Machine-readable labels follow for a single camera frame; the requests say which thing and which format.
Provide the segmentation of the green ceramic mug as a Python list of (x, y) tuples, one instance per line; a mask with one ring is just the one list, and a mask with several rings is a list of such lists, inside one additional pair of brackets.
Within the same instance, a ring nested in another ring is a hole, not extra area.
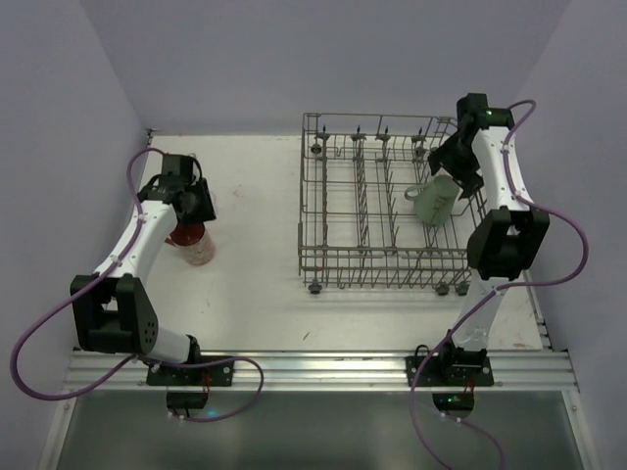
[(413, 212), (420, 222), (440, 226), (450, 218), (459, 190), (455, 181), (443, 174), (425, 183), (409, 186), (404, 198), (412, 203)]

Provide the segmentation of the pink ceramic mug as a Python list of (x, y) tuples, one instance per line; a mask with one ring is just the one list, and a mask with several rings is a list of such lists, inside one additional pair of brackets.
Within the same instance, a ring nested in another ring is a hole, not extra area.
[(204, 265), (215, 256), (216, 247), (204, 223), (177, 224), (166, 243), (176, 247), (191, 265)]

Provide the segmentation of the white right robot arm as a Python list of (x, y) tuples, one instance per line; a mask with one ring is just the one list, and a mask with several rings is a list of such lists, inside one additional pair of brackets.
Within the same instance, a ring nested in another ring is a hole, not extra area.
[(447, 386), (492, 385), (487, 349), (502, 296), (531, 266), (550, 217), (525, 198), (511, 110), (491, 107), (484, 93), (469, 93), (457, 102), (457, 122), (456, 132), (429, 156), (429, 166), (451, 176), (465, 199), (483, 191), (486, 213), (466, 244), (471, 281), (462, 312), (423, 363)]

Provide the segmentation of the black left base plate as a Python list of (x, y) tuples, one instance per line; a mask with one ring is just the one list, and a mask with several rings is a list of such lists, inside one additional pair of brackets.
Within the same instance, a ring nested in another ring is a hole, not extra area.
[(235, 371), (232, 356), (201, 355), (195, 364), (151, 365), (146, 384), (153, 387), (230, 387)]

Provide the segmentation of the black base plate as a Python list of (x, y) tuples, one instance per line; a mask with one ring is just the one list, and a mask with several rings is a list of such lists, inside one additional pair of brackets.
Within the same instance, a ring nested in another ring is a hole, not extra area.
[(489, 359), (483, 364), (453, 364), (442, 366), (439, 357), (429, 359), (416, 382), (417, 387), (492, 387), (495, 379)]
[(230, 387), (235, 371), (232, 356), (201, 355), (195, 364), (151, 365), (146, 384), (153, 387)]

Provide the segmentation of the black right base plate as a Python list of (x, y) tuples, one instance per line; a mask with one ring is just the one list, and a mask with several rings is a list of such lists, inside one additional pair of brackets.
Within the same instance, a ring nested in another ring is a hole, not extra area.
[(453, 364), (442, 366), (439, 357), (429, 359), (416, 382), (417, 387), (492, 387), (495, 379), (489, 359), (483, 364)]

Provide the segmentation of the aluminium mounting rail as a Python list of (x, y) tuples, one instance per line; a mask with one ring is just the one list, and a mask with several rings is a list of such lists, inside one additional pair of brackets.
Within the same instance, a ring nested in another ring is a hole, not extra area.
[[(244, 352), (264, 372), (268, 392), (404, 392), (409, 390), (406, 356), (410, 352)], [(494, 385), (474, 392), (574, 392), (577, 379), (567, 352), (489, 352)], [(83, 388), (112, 369), (121, 356), (74, 352), (63, 391)], [(257, 368), (237, 361), (224, 391), (254, 391)], [(137, 360), (125, 365), (99, 390), (131, 391), (147, 386), (148, 368)]]

